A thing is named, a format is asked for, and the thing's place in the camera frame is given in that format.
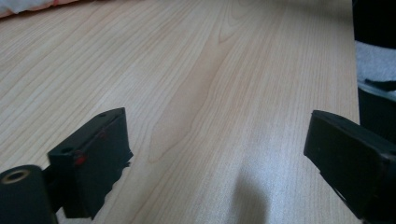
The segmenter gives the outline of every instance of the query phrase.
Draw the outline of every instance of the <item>wooden table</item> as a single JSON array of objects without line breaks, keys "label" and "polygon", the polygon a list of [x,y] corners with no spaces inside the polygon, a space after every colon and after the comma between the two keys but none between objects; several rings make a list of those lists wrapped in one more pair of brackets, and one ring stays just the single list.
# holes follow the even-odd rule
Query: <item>wooden table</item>
[{"label": "wooden table", "polygon": [[23,13],[0,21],[0,78],[1,171],[126,107],[135,156],[93,223],[359,223],[303,155],[313,109],[359,118],[350,1]]}]

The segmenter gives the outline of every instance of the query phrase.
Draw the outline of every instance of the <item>metal ring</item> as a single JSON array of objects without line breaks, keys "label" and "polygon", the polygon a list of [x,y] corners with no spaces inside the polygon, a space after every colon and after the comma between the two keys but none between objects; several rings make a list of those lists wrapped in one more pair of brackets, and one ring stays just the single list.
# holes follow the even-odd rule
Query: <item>metal ring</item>
[{"label": "metal ring", "polygon": [[13,172],[7,174],[5,177],[3,177],[1,182],[3,184],[13,184],[13,183],[23,180],[29,174],[30,174],[30,171],[28,171],[28,170],[16,170],[16,171],[13,171]]}]

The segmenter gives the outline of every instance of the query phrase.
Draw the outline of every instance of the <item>hole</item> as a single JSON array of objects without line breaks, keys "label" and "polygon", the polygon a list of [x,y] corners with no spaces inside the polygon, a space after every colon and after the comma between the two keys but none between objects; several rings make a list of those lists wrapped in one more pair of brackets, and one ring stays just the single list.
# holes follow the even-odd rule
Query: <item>hole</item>
[{"label": "hole", "polygon": [[66,147],[66,148],[62,149],[61,152],[63,154],[67,154],[67,153],[71,152],[72,150],[73,150],[72,147]]},{"label": "hole", "polygon": [[3,184],[13,184],[13,183],[16,183],[16,182],[18,182],[20,180],[23,180],[29,174],[30,174],[30,171],[28,171],[28,170],[17,170],[17,171],[11,172],[8,175],[6,175],[1,180],[1,182]]}]

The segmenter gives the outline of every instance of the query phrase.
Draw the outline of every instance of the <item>black mount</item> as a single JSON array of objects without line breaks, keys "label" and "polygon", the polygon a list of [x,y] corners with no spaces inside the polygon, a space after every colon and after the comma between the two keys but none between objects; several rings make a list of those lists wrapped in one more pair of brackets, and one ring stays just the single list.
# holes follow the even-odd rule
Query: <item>black mount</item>
[{"label": "black mount", "polygon": [[396,223],[396,146],[341,116],[312,113],[304,154],[365,223]]},{"label": "black mount", "polygon": [[58,223],[94,218],[133,156],[125,109],[99,114],[48,153],[44,171],[23,165],[0,174],[0,223]]}]

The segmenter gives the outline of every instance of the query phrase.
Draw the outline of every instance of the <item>black object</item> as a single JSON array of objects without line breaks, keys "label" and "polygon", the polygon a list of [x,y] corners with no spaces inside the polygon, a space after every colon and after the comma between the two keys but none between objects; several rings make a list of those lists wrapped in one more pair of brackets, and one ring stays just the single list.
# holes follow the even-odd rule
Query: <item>black object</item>
[{"label": "black object", "polygon": [[315,110],[304,154],[353,214],[396,223],[396,146],[343,117]]},{"label": "black object", "polygon": [[122,169],[129,149],[125,109],[102,113],[48,153],[50,166],[23,165],[0,174],[0,223],[58,223],[66,217],[94,218]]},{"label": "black object", "polygon": [[396,81],[359,82],[361,126],[396,144]]},{"label": "black object", "polygon": [[396,1],[355,0],[353,23],[355,39],[383,48],[396,49]]}]

